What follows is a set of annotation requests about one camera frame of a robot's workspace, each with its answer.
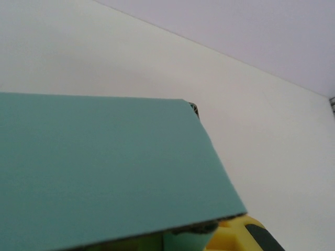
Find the cardboard sheet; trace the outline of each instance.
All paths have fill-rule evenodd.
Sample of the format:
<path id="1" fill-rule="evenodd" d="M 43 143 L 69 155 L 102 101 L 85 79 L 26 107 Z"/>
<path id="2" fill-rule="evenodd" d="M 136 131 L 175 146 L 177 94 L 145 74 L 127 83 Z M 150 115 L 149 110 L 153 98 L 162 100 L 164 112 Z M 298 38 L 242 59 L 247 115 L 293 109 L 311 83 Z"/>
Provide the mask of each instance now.
<path id="1" fill-rule="evenodd" d="M 245 212 L 183 100 L 0 93 L 0 171 L 0 250 L 62 250 Z"/>

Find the light green surface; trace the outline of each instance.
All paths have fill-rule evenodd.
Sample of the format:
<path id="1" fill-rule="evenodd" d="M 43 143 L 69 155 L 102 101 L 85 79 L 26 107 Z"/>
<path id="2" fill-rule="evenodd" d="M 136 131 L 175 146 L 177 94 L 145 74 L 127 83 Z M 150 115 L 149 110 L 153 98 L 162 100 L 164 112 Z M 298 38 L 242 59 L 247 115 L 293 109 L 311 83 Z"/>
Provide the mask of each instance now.
<path id="1" fill-rule="evenodd" d="M 183 100 L 0 93 L 0 170 L 0 250 L 58 250 L 245 212 Z"/>
<path id="2" fill-rule="evenodd" d="M 164 251 L 203 251 L 214 232 L 209 234 L 164 234 Z"/>
<path id="3" fill-rule="evenodd" d="M 124 241 L 96 245 L 86 248 L 83 251 L 163 251 L 163 236 L 161 233 L 152 234 Z"/>

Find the small black object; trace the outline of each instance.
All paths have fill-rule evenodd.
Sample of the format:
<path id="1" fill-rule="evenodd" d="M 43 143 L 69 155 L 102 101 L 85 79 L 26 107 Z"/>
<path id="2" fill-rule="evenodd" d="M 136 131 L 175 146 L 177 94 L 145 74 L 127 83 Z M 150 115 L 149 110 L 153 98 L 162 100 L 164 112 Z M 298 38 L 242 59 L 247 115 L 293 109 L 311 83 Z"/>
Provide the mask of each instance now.
<path id="1" fill-rule="evenodd" d="M 195 103 L 192 103 L 192 102 L 188 102 L 191 107 L 193 108 L 193 111 L 195 112 L 195 114 L 197 114 L 198 118 L 199 118 L 199 111 L 198 111 L 198 107 Z"/>
<path id="2" fill-rule="evenodd" d="M 331 98 L 329 101 L 330 101 L 331 109 L 333 110 L 333 113 L 335 115 L 335 97 Z"/>

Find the yellow plastic tool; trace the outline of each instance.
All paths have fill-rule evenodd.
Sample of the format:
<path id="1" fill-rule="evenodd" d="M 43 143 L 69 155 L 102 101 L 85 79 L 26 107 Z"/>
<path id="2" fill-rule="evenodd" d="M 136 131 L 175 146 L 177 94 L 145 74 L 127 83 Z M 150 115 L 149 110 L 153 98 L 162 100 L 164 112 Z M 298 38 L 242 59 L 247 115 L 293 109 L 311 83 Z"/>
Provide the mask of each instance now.
<path id="1" fill-rule="evenodd" d="M 265 227 L 250 216 L 222 221 L 204 251 L 284 250 Z"/>

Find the yellow object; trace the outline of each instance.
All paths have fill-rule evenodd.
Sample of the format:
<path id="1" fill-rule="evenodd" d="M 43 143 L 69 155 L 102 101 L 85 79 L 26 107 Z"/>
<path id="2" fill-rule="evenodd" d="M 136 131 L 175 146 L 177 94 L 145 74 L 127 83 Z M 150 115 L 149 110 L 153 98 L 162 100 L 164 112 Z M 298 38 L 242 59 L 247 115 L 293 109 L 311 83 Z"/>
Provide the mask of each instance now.
<path id="1" fill-rule="evenodd" d="M 245 228 L 248 224 L 265 228 L 259 221 L 247 215 L 222 221 L 204 251 L 262 251 Z"/>

